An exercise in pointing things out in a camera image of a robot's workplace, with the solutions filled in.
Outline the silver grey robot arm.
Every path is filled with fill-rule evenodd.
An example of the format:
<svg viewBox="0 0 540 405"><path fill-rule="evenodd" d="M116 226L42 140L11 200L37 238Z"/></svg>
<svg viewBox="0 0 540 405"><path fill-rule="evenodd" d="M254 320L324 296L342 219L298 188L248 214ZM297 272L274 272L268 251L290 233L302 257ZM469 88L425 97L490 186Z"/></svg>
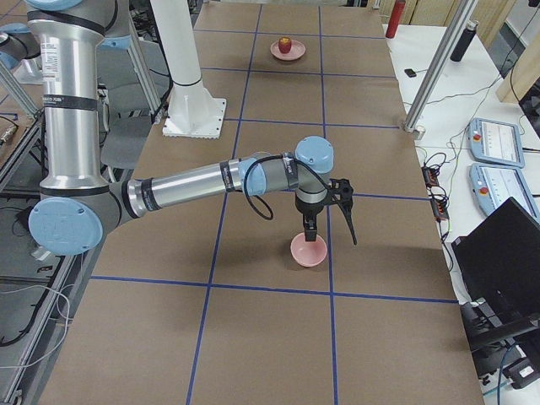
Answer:
<svg viewBox="0 0 540 405"><path fill-rule="evenodd" d="M29 216L30 233L57 255L95 248L112 230L146 213L226 192L248 203L292 190L304 236L317 235L324 207L352 218L354 190L333 179L333 148L324 138L302 139L294 152L253 154L176 175L110 183L100 172L96 51L134 43L126 1L30 1L30 31L40 40L48 174Z"/></svg>

